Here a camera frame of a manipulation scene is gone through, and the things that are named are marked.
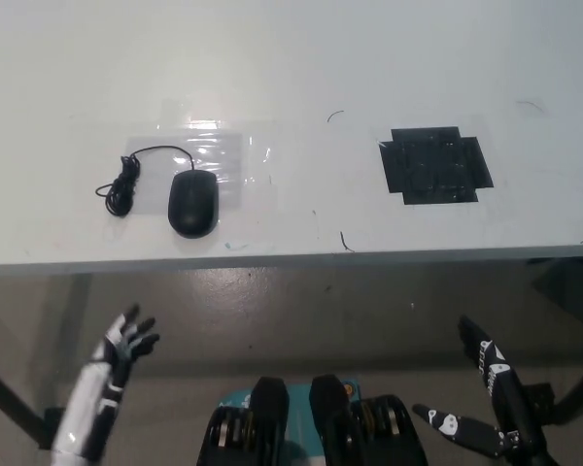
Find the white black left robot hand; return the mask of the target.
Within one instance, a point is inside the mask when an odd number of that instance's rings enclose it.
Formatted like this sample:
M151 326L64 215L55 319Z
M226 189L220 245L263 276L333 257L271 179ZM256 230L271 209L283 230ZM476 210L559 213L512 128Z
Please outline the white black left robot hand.
M52 465L100 463L133 365L159 340L155 319L139 313L134 305L120 314L82 367L52 441Z

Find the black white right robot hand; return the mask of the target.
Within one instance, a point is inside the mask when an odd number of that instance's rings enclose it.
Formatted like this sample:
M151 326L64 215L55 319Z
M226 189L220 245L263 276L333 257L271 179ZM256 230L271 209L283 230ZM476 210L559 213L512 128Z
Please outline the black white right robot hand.
M413 412L455 445L511 465L554 465L542 426L515 369L495 340L467 316L458 324L465 356L480 372L498 425L423 404Z

